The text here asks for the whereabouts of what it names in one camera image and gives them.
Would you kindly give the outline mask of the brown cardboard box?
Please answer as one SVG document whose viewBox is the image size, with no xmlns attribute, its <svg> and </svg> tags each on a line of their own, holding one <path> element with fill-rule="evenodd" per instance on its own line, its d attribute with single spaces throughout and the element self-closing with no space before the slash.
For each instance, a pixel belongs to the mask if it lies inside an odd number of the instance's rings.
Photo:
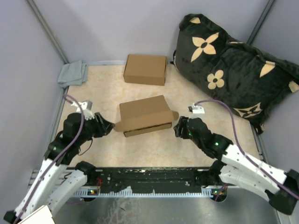
<svg viewBox="0 0 299 224">
<path fill-rule="evenodd" d="M 163 95 L 119 104 L 121 120 L 114 130 L 131 137 L 171 128 L 179 113 L 168 106 Z"/>
<path fill-rule="evenodd" d="M 129 54 L 123 78 L 126 83 L 165 85 L 167 57 Z"/>
</svg>

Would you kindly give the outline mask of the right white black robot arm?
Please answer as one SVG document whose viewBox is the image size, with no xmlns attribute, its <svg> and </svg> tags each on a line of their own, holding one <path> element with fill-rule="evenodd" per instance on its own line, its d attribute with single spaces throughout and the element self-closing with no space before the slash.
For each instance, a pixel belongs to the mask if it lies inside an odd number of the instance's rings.
<svg viewBox="0 0 299 224">
<path fill-rule="evenodd" d="M 265 199 L 277 211 L 291 215 L 299 200 L 299 174 L 265 163 L 241 149 L 230 139 L 212 133 L 200 118 L 180 117 L 176 137 L 191 140 L 219 168 L 208 173 L 209 181 L 232 184 Z"/>
</svg>

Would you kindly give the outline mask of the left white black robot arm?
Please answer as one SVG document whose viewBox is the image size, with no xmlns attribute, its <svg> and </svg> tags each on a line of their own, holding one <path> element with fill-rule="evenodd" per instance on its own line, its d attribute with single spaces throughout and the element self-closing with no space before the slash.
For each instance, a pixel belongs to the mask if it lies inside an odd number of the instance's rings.
<svg viewBox="0 0 299 224">
<path fill-rule="evenodd" d="M 49 144 L 31 188 L 14 210 L 5 213 L 4 220 L 16 224 L 44 205 L 55 216 L 80 187 L 94 184 L 97 179 L 96 167 L 82 161 L 65 182 L 58 188 L 54 187 L 72 159 L 79 154 L 80 147 L 89 140 L 108 135 L 114 126 L 114 123 L 105 120 L 98 112 L 87 119 L 78 112 L 69 114 L 64 121 L 63 130 Z"/>
</svg>

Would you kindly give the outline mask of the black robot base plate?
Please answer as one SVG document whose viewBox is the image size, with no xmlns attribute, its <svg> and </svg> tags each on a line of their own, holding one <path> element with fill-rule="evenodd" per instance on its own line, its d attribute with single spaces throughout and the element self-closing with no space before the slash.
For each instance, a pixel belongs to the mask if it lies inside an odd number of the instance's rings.
<svg viewBox="0 0 299 224">
<path fill-rule="evenodd" d="M 223 202 L 228 187 L 208 167 L 98 168 L 74 197 L 95 198 L 211 198 Z"/>
</svg>

